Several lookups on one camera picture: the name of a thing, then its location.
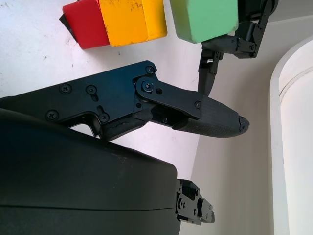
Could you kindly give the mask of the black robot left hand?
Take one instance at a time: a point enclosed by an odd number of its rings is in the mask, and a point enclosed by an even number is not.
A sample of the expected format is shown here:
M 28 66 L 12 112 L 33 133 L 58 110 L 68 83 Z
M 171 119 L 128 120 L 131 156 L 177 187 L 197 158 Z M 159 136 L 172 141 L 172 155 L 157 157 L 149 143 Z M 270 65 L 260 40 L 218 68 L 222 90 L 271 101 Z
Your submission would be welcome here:
M 239 0 L 239 24 L 235 35 L 222 35 L 201 43 L 198 92 L 209 95 L 224 54 L 239 59 L 257 57 L 269 17 L 277 8 L 278 0 Z

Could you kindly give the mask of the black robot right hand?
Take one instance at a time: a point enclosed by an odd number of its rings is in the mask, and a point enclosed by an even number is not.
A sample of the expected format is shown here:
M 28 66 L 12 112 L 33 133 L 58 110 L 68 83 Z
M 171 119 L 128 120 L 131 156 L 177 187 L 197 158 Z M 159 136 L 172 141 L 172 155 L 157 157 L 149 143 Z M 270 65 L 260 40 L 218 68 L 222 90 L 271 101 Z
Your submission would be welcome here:
M 249 121 L 143 61 L 0 100 L 3 235 L 177 235 L 215 221 L 167 162 L 112 141 L 148 122 L 229 138 Z

